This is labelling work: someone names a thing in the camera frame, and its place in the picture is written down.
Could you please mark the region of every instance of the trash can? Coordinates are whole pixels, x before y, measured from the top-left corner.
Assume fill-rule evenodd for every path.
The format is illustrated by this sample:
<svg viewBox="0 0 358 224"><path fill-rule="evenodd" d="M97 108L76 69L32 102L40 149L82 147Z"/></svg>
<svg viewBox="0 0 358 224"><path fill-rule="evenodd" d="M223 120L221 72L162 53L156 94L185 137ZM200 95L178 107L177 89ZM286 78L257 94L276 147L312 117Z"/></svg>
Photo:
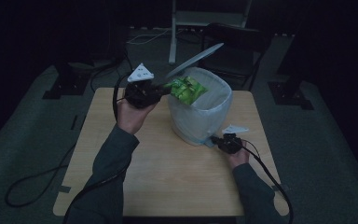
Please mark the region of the trash can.
<svg viewBox="0 0 358 224"><path fill-rule="evenodd" d="M208 89L192 105L168 96L172 129L185 142L200 146L215 134L226 119L232 102L232 90L217 75L198 67L187 68L183 77L193 77Z"/></svg>

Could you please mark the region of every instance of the dark background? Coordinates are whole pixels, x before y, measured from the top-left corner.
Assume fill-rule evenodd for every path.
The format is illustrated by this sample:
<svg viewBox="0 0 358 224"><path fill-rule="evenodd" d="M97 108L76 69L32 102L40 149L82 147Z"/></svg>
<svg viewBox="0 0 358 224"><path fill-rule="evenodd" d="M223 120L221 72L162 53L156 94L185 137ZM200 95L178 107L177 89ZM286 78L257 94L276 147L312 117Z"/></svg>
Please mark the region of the dark background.
<svg viewBox="0 0 358 224"><path fill-rule="evenodd" d="M202 2L178 1L178 8L244 4ZM48 66L120 57L129 26L170 27L171 10L164 0L0 0L0 129ZM277 72L319 88L358 160L358 1L254 0L247 26L296 35Z"/></svg>

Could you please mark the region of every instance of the green bag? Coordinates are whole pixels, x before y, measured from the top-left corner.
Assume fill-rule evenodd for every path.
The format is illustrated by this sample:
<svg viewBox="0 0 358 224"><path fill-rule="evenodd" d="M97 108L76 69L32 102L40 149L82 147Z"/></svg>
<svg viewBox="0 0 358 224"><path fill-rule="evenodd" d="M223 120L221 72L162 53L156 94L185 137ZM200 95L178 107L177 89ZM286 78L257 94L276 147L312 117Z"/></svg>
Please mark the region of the green bag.
<svg viewBox="0 0 358 224"><path fill-rule="evenodd" d="M171 88L171 95L185 105L192 105L208 91L193 77L179 77L165 85Z"/></svg>

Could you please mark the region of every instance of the chair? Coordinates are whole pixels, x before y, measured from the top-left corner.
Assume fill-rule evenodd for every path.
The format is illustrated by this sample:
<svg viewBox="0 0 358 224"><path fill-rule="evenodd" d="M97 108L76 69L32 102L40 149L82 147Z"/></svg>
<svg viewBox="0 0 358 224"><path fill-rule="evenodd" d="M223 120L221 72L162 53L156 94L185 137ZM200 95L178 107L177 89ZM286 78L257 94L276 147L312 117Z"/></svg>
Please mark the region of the chair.
<svg viewBox="0 0 358 224"><path fill-rule="evenodd" d="M242 88L251 77L248 89L250 91L271 38L272 36L264 35L258 30L211 23L202 31L201 51L217 43L223 42L225 45L214 54L200 60L198 67L220 77L243 80Z"/></svg>

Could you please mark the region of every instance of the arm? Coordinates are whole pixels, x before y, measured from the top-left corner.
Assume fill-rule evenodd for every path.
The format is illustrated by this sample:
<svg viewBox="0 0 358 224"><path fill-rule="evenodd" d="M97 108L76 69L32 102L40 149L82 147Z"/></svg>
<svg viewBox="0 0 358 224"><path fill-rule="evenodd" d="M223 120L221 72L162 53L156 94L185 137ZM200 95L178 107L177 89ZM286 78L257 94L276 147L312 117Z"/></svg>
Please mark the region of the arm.
<svg viewBox="0 0 358 224"><path fill-rule="evenodd" d="M154 105L136 109L123 100L118 104L118 121L95 158L86 187L118 174L131 161L139 141L134 136ZM67 223L122 223L123 181L120 176L86 193L69 210Z"/></svg>
<svg viewBox="0 0 358 224"><path fill-rule="evenodd" d="M241 149L236 154L228 155L228 161L238 186L246 223L286 223L275 209L275 192L249 164L249 152Z"/></svg>

